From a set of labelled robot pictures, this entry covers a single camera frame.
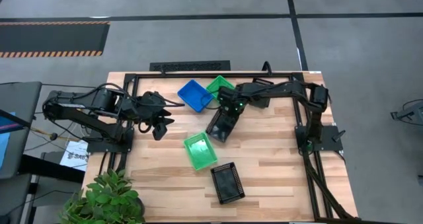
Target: black rectangular tray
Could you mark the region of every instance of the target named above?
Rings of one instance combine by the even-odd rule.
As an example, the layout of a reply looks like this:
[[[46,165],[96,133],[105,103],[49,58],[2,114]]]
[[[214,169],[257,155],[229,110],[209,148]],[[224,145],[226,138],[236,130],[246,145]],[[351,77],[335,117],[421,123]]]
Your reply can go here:
[[[212,168],[210,171],[220,204],[227,204],[245,197],[234,162]]]

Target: paper sheet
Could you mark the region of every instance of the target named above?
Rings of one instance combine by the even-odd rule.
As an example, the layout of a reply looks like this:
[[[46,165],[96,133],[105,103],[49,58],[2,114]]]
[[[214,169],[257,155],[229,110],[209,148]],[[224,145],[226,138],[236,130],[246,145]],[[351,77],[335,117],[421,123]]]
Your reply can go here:
[[[88,162],[87,145],[85,141],[70,141],[61,158],[60,165],[86,171]]]

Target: potted plant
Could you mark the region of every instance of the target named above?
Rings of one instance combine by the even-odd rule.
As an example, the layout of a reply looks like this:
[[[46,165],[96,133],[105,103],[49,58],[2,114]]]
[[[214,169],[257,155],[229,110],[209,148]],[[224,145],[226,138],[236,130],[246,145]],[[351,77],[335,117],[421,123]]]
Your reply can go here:
[[[138,193],[132,190],[131,180],[125,170],[118,173],[109,169],[88,184],[85,197],[83,189],[74,195],[60,213],[62,224],[136,224],[145,223],[144,205]]]

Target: green bin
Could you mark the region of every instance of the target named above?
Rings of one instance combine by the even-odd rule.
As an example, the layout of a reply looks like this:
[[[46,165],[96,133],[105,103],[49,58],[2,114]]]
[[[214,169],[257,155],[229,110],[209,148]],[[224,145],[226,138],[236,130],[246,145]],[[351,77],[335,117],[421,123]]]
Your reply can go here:
[[[207,91],[213,95],[214,99],[217,99],[217,91],[219,90],[220,86],[228,87],[230,89],[234,89],[235,86],[233,86],[230,82],[228,82],[225,78],[223,78],[221,75],[217,76],[216,79],[214,79],[208,86]]]
[[[217,162],[216,154],[207,134],[202,132],[184,140],[184,145],[192,166],[196,170],[206,168]]]

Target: blue bin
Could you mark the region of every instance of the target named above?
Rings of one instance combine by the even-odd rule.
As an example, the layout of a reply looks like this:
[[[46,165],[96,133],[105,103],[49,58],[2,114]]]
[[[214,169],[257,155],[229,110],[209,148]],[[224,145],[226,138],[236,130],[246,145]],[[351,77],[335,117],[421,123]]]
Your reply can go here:
[[[213,100],[213,95],[193,79],[178,91],[178,96],[196,112],[201,112]]]

